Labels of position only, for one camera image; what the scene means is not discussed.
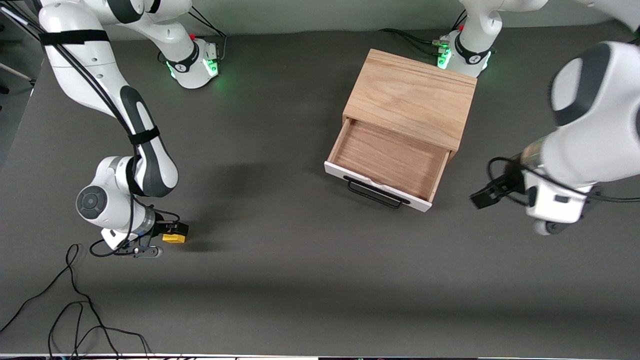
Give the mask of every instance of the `yellow block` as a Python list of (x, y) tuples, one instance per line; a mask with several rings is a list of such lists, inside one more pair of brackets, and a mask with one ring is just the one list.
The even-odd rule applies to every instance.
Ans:
[(186, 236), (178, 234), (163, 234), (162, 241), (172, 244), (182, 244), (186, 240)]

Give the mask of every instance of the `black handle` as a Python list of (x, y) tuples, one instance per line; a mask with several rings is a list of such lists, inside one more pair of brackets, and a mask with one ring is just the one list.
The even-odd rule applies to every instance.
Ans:
[[(411, 202), (409, 200), (407, 200), (407, 199), (404, 199), (404, 198), (402, 198), (400, 196), (397, 196), (395, 194), (392, 194), (390, 192), (386, 192), (385, 190), (380, 190), (380, 189), (378, 189), (378, 188), (376, 188), (374, 186), (371, 186), (371, 185), (369, 185), (369, 184), (367, 184), (367, 183), (365, 183), (363, 181), (354, 179), (354, 178), (352, 178), (350, 176), (346, 176), (345, 175), (343, 178), (346, 181), (348, 181), (347, 189), (349, 189), (349, 191), (351, 191), (353, 193), (356, 193), (356, 194), (358, 194), (360, 196), (366, 197), (369, 200), (373, 200), (373, 201), (377, 202), (378, 204), (382, 204), (384, 206), (388, 206), (388, 207), (390, 207), (392, 209), (398, 209), (398, 208), (400, 208), (400, 206), (402, 204), (407, 204), (407, 205), (411, 204)], [(361, 192), (360, 190), (354, 188), (351, 184), (356, 184), (356, 185), (361, 186), (361, 187), (363, 187), (363, 188), (365, 188), (365, 189), (367, 189), (367, 190), (369, 190), (371, 192), (378, 193), (378, 194), (380, 194), (380, 195), (382, 195), (384, 197), (388, 197), (389, 199), (397, 201), (397, 203), (395, 203), (395, 202), (387, 202), (387, 201), (384, 201), (383, 199), (379, 199), (379, 198), (377, 198), (375, 196), (371, 196), (368, 193)]]

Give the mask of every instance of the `drawer front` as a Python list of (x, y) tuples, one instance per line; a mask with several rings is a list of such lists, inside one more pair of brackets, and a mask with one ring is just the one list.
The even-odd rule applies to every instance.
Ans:
[(417, 197), (415, 197), (413, 195), (407, 194), (405, 192), (402, 192), (402, 191), (400, 191), (398, 189), (395, 189), (395, 188), (392, 188), (390, 186), (387, 186), (387, 185), (384, 185), (384, 184), (375, 183), (374, 181), (372, 181), (371, 179), (369, 179), (366, 176), (357, 174), (357, 173), (355, 173), (353, 171), (350, 171), (350, 170), (348, 170), (346, 168), (340, 167), (340, 166), (338, 166), (336, 164), (333, 164), (333, 163), (330, 163), (328, 161), (324, 162), (324, 171), (327, 174), (339, 177), (339, 178), (341, 178), (341, 179), (343, 179), (345, 181), (347, 180), (345, 178), (345, 176), (346, 177), (350, 177), (350, 178), (356, 179), (358, 181), (361, 181), (361, 182), (363, 182), (363, 183), (365, 183), (365, 184), (367, 184), (367, 185), (369, 185), (369, 186), (371, 186), (373, 188), (379, 189), (379, 190), (387, 192), (387, 193), (391, 193), (391, 194), (393, 194), (393, 195), (395, 195), (397, 197), (400, 197), (400, 198), (402, 198), (404, 200), (407, 200), (409, 203), (406, 204), (406, 205), (411, 207), (411, 208), (414, 208), (416, 210), (420, 210), (422, 212), (425, 212), (425, 211), (427, 211), (428, 209), (431, 208), (431, 203), (426, 201), (426, 200), (419, 199), (419, 198), (417, 198)]

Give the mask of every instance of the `gray table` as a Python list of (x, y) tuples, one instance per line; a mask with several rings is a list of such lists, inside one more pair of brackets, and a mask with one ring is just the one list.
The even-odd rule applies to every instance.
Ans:
[[(153, 203), (192, 233), (157, 260), (85, 256), (79, 285), (107, 325), (143, 333), (156, 352), (638, 358), (640, 206), (603, 204), (545, 238), (515, 204), (468, 200), (488, 159), (553, 130), (554, 72), (590, 44), (630, 37), (615, 24), (505, 29), (427, 213), (371, 203), (323, 170), (369, 48), (417, 58), (395, 35), (234, 37), (221, 77), (198, 90), (173, 82), (151, 42), (114, 43), (180, 170)], [(118, 123), (65, 97), (45, 64), (0, 175), (0, 322), (70, 244), (99, 238), (76, 194), (103, 157), (130, 151)], [(635, 178), (609, 189), (640, 192)], [(0, 336), (1, 351), (45, 352), (74, 299), (65, 279)], [(64, 351), (74, 322), (57, 332)], [(115, 341), (141, 352), (135, 338)]]

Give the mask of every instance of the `white wall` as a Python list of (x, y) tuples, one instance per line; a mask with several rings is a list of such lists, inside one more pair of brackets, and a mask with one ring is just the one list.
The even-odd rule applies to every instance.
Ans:
[[(451, 27), (463, 9), (457, 0), (193, 0), (193, 4), (216, 27), (230, 35), (445, 29)], [(549, 0), (538, 12), (501, 14), (505, 27), (594, 24), (610, 19), (573, 0)], [(191, 33), (211, 34), (188, 15), (178, 20)], [(113, 39), (140, 38), (128, 29), (109, 28), (108, 31)]]

